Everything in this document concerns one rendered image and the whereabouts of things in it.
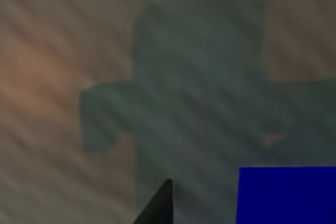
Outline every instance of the dark blue block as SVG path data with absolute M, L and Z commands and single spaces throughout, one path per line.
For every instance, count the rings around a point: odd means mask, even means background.
M 237 224 L 336 223 L 336 167 L 244 167 Z

